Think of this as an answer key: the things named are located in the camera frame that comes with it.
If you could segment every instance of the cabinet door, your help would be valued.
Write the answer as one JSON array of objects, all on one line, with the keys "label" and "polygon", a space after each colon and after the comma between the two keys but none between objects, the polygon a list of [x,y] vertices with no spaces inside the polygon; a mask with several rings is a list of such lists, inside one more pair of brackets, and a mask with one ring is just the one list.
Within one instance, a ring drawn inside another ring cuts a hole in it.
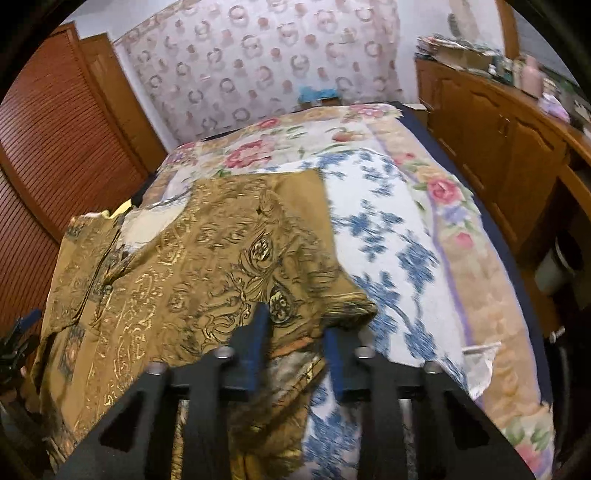
[{"label": "cabinet door", "polygon": [[454,70],[441,71],[435,87],[433,132],[450,158],[456,161],[462,145],[464,123],[464,92]]},{"label": "cabinet door", "polygon": [[434,95],[435,95],[435,65],[430,65],[431,62],[417,63],[417,83],[418,83],[418,97],[421,103],[427,107],[427,110],[433,110]]},{"label": "cabinet door", "polygon": [[528,111],[513,107],[509,117],[507,172],[491,213],[514,252],[531,233],[552,191],[566,144]]},{"label": "cabinet door", "polygon": [[505,177],[508,157],[506,146],[509,105],[490,88],[466,82],[466,112],[464,144],[459,166],[477,194],[488,200]]}]

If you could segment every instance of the patterned wallpaper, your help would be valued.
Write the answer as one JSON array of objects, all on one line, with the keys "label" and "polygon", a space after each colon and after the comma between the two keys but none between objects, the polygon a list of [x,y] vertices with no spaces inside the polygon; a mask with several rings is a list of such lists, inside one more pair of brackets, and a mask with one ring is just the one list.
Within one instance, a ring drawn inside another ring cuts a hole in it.
[{"label": "patterned wallpaper", "polygon": [[396,0],[181,0],[115,42],[179,142],[291,112],[304,86],[398,99],[399,43]]}]

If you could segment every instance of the fabric fold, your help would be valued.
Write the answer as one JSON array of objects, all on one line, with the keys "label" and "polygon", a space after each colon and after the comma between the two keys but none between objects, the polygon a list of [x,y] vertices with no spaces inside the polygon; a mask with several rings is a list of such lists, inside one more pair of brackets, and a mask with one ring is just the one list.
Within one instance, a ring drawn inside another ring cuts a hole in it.
[{"label": "fabric fold", "polygon": [[274,360],[257,400],[230,415],[233,474],[301,466],[309,385],[324,365],[317,340],[377,312],[336,259],[318,172],[194,182],[182,213],[132,253],[116,247],[120,221],[76,221],[83,227],[64,241],[43,321],[43,342],[55,341],[47,363],[36,360],[54,457],[72,452],[149,361],[198,360],[264,301]]}]

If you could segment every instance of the bolt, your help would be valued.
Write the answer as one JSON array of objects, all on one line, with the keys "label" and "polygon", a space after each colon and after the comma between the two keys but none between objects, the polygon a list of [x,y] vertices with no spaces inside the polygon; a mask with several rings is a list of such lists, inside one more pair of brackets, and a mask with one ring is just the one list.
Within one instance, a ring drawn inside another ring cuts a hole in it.
[{"label": "bolt", "polygon": [[164,372],[166,372],[167,368],[168,365],[166,365],[164,362],[150,362],[146,371],[150,375],[162,375]]},{"label": "bolt", "polygon": [[425,370],[425,372],[428,374],[440,374],[441,372],[443,372],[443,368],[441,368],[441,365],[439,365],[434,360],[429,360],[428,362],[425,362],[425,364],[423,365],[423,370]]},{"label": "bolt", "polygon": [[375,357],[375,350],[370,346],[358,346],[355,349],[355,356],[357,358],[373,358]]},{"label": "bolt", "polygon": [[234,349],[231,346],[223,345],[217,347],[213,354],[217,358],[232,358],[234,356]]}]

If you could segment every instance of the white container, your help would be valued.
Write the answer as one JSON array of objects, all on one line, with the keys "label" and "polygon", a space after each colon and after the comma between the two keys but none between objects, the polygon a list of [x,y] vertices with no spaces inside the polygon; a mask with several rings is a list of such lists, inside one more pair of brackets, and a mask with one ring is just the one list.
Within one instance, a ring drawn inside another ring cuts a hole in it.
[{"label": "white container", "polygon": [[546,294],[553,295],[574,278],[583,267],[581,250],[566,232],[559,234],[535,271],[535,284]]}]

